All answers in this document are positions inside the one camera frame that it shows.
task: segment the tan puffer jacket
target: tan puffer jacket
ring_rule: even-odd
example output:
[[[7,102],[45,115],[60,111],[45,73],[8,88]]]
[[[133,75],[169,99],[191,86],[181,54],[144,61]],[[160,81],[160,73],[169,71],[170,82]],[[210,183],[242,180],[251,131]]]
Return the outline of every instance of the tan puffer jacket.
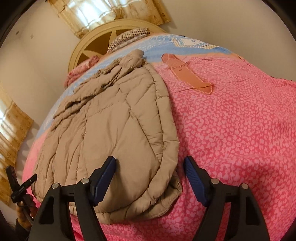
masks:
[[[161,216],[181,194],[168,91],[142,57],[134,50],[113,61],[61,103],[35,167],[32,191],[39,201],[53,183],[75,184],[108,156],[117,169],[95,207],[101,223]],[[70,211],[76,214],[72,203]]]

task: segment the pink patterned bedspread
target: pink patterned bedspread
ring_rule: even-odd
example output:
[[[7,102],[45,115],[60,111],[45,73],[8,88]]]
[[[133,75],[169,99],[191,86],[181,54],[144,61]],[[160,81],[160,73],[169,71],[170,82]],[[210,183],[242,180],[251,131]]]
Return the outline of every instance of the pink patterned bedspread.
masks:
[[[167,85],[180,140],[178,175],[183,193],[164,216],[143,222],[102,225],[109,241],[191,241],[205,208],[184,176],[184,157],[223,183],[248,183],[263,212],[271,241],[279,241],[296,217],[296,83],[268,76],[233,56],[177,56],[204,82],[211,95],[180,81],[165,63],[154,63]],[[28,156],[23,179],[31,176],[46,133]],[[77,240],[83,240],[72,216]],[[218,241],[223,240],[226,219]]]

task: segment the round headboard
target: round headboard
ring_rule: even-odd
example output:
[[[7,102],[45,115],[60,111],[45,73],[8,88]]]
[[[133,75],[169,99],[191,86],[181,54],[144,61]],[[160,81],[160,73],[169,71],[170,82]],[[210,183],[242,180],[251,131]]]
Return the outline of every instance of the round headboard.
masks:
[[[109,43],[118,35],[134,28],[148,28],[150,33],[165,33],[160,27],[137,19],[118,19],[103,24],[86,34],[78,43],[72,53],[68,72],[92,56],[103,56],[107,53]]]

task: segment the pillow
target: pillow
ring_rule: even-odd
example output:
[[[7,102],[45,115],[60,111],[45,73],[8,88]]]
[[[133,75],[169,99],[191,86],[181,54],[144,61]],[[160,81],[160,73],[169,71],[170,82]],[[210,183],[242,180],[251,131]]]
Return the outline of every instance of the pillow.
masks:
[[[117,36],[116,39],[112,41],[112,43],[109,44],[107,53],[113,52],[119,48],[123,48],[132,42],[148,36],[149,31],[147,29],[148,28],[134,28],[122,33],[121,35]]]

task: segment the beige curtain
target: beige curtain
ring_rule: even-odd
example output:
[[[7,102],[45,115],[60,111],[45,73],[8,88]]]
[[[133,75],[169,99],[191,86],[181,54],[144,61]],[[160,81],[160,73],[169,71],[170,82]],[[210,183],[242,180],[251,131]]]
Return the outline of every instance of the beige curtain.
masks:
[[[159,0],[49,0],[79,38],[101,24],[134,18],[156,25],[170,22]]]
[[[9,98],[0,83],[0,200],[9,204],[10,185],[5,168],[15,167],[17,152],[33,120]]]

